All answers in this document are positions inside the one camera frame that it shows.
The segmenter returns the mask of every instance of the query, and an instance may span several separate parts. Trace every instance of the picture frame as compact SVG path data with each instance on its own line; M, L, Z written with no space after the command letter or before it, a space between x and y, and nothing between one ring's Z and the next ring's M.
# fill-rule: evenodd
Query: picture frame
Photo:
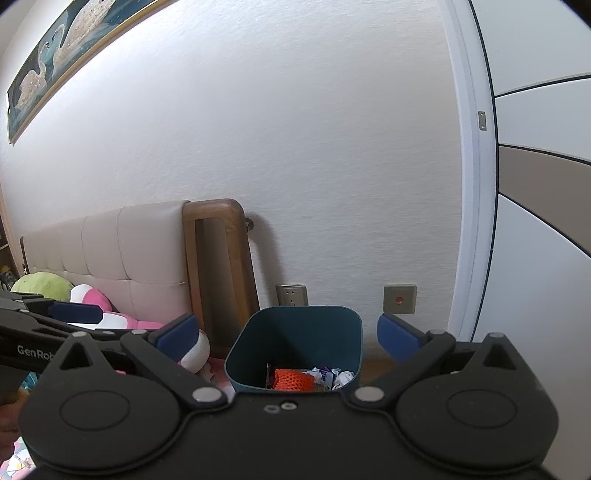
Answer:
M117 36L171 0L73 0L41 37L8 92L14 144L51 96Z

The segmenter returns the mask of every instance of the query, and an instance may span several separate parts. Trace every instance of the orange mesh bag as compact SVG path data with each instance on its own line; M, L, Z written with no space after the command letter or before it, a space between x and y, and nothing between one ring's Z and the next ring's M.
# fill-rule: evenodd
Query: orange mesh bag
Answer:
M273 390L292 392L313 392L314 377L297 370L278 368L275 370L275 384Z

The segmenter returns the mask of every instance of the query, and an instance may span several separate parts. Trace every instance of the trash bin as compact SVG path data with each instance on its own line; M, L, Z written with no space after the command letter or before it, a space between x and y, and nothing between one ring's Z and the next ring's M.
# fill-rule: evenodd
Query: trash bin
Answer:
M359 385L361 318L345 307L269 307L256 312L238 336L225 363L236 392L269 392L267 365L275 368L340 368Z

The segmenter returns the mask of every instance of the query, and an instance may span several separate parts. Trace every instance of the human hand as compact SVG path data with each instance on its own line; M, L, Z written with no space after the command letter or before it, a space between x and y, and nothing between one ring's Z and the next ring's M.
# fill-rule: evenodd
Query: human hand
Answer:
M14 442L21 435L18 431L18 414L27 397L27 391L20 388L15 403L0 406L0 463L14 454Z

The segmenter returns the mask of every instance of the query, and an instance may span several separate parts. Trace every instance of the white door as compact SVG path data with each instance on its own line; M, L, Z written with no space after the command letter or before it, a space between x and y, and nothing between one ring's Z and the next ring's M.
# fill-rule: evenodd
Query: white door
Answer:
M498 130L496 226L473 338L499 331L513 341L558 409L545 466L587 480L591 29L560 0L450 2L473 8Z

